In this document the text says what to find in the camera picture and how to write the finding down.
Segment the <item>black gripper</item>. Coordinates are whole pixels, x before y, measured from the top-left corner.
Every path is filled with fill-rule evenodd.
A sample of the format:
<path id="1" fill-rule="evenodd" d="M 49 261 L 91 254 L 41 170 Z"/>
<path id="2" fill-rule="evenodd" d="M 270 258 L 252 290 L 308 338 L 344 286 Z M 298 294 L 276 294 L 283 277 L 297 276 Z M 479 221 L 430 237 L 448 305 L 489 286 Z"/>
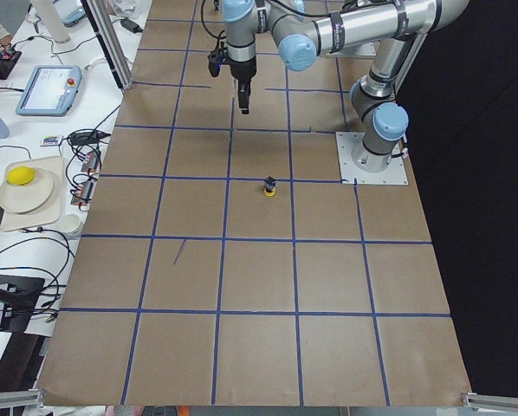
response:
<path id="1" fill-rule="evenodd" d="M 237 79 L 238 107 L 242 114 L 249 114 L 250 81 L 256 75 L 256 44 L 235 46 L 229 43 L 227 49 L 230 72 Z"/>

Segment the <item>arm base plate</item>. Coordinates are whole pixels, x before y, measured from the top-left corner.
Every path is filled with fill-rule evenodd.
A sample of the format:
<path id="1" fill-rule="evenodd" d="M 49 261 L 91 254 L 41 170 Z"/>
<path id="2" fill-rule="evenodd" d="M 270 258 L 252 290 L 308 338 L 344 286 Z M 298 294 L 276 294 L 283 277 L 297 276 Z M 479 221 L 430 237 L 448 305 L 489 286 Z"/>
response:
<path id="1" fill-rule="evenodd" d="M 374 155 L 364 147 L 361 132 L 337 132 L 340 180 L 345 185 L 408 185 L 405 162 L 396 144 L 387 155 Z"/>

